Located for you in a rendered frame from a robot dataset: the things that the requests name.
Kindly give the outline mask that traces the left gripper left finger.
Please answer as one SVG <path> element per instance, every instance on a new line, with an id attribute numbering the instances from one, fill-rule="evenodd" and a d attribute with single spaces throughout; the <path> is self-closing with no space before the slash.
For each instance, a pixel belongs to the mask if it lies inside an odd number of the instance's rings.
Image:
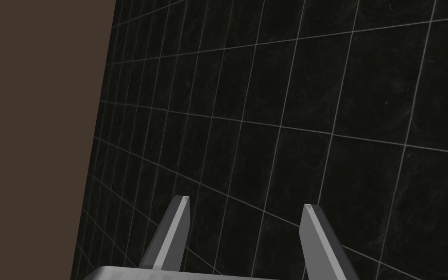
<path id="1" fill-rule="evenodd" d="M 190 198 L 175 196 L 138 268 L 180 271 L 190 228 Z"/>

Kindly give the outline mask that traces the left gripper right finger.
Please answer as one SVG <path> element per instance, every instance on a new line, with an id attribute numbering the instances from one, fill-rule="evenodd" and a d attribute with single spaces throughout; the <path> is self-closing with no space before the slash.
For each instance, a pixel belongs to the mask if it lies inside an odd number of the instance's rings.
<path id="1" fill-rule="evenodd" d="M 304 204 L 299 237 L 309 280 L 360 280 L 319 205 Z"/>

